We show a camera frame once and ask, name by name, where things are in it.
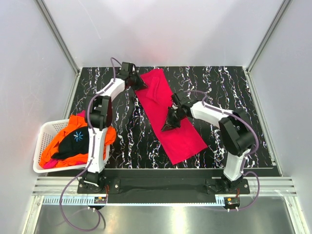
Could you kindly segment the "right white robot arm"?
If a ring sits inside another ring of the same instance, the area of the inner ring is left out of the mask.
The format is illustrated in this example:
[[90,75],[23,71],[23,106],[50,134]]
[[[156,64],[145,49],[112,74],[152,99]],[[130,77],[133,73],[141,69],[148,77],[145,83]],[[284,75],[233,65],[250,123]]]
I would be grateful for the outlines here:
[[245,161],[248,155],[257,151],[259,140],[243,109],[224,110],[207,104],[206,98],[207,94],[198,90],[172,94],[173,103],[161,130],[180,128],[186,118],[199,119],[217,127],[228,155],[221,179],[210,188],[216,193],[233,193],[242,183]]

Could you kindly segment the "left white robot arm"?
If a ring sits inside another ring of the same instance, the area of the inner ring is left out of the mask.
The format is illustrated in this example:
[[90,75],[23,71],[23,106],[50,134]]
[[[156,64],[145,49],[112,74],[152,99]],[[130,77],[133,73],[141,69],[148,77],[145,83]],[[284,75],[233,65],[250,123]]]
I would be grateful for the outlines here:
[[79,181],[78,192],[96,194],[108,190],[104,168],[108,162],[110,145],[105,142],[113,119],[113,100],[127,88],[134,91],[148,88],[133,63],[122,62],[118,72],[100,91],[91,97],[85,114],[89,133],[89,152],[86,169]]

